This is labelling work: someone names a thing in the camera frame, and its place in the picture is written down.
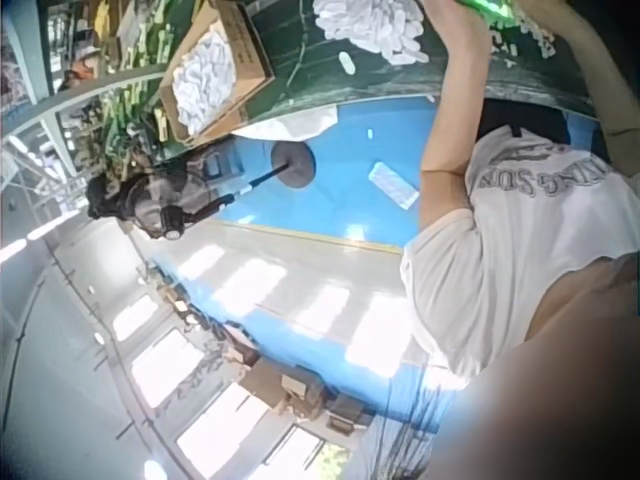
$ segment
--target bright window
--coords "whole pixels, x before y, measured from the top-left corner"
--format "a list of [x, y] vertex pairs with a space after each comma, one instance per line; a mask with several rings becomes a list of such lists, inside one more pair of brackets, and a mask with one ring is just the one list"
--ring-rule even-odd
[[347, 349], [348, 362], [391, 378], [411, 340], [411, 317], [406, 298], [375, 294]]
[[120, 312], [113, 320], [113, 330], [116, 332], [118, 341], [125, 340], [144, 325], [157, 309], [158, 305], [156, 302], [151, 300], [149, 295], [145, 295], [133, 305]]
[[349, 451], [293, 427], [249, 480], [337, 480]]
[[312, 336], [327, 333], [348, 299], [349, 290], [346, 288], [334, 285], [324, 287], [309, 308], [298, 315], [296, 319], [298, 327]]
[[204, 354], [177, 330], [142, 352], [131, 373], [151, 408], [155, 408], [196, 368]]
[[213, 299], [229, 314], [242, 317], [264, 300], [286, 273], [283, 267], [264, 260], [249, 260], [213, 295]]
[[195, 280], [209, 270], [224, 255], [224, 250], [217, 245], [207, 245], [180, 265], [178, 275], [188, 280]]
[[269, 407], [232, 383], [178, 438], [178, 446], [204, 478], [229, 461]]

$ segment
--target hand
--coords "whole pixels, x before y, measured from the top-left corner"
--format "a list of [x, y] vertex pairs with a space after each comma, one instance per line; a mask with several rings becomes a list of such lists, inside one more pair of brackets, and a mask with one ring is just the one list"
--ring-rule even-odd
[[491, 55], [491, 33], [484, 19], [455, 0], [422, 0], [425, 12], [449, 56]]
[[571, 33], [575, 21], [581, 19], [567, 0], [516, 0], [516, 3], [533, 21], [556, 35]]

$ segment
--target open cardboard box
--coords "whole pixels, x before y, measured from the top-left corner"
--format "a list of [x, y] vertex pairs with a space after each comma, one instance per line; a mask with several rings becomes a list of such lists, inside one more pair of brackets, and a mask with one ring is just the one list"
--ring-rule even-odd
[[[273, 80], [262, 44], [242, 7], [225, 0], [217, 0], [214, 5], [215, 8], [212, 8], [205, 2], [202, 6], [160, 83], [160, 99], [173, 136], [190, 146], [210, 142], [246, 125], [247, 117], [243, 104]], [[236, 84], [229, 102], [223, 107], [220, 115], [202, 132], [192, 137], [187, 128], [178, 121], [176, 97], [173, 94], [173, 71], [182, 62], [182, 57], [209, 31], [211, 25], [229, 41], [236, 68]]]

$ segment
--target green work surface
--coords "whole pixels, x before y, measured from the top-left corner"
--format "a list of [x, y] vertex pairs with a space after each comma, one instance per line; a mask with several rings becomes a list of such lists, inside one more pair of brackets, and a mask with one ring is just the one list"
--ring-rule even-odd
[[[361, 50], [347, 40], [326, 40], [315, 24], [313, 0], [254, 2], [248, 6], [275, 73], [275, 80], [249, 101], [251, 120], [263, 120], [323, 105], [409, 95], [438, 95], [447, 54], [438, 35], [425, 21], [418, 40], [431, 57], [428, 64], [392, 66], [379, 54]], [[259, 10], [258, 5], [266, 5]], [[519, 29], [504, 31], [519, 55], [494, 54], [487, 97], [530, 102], [593, 116], [577, 64], [561, 40], [557, 54], [544, 60], [537, 43]], [[347, 52], [356, 65], [348, 75], [338, 60]], [[505, 59], [516, 62], [508, 68]]]

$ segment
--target fan base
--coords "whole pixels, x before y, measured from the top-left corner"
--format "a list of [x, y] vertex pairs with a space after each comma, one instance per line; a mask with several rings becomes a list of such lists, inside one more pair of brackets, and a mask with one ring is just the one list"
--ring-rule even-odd
[[316, 159], [313, 152], [302, 142], [276, 142], [271, 150], [271, 166], [276, 169], [289, 165], [277, 177], [289, 188], [304, 188], [316, 176]]

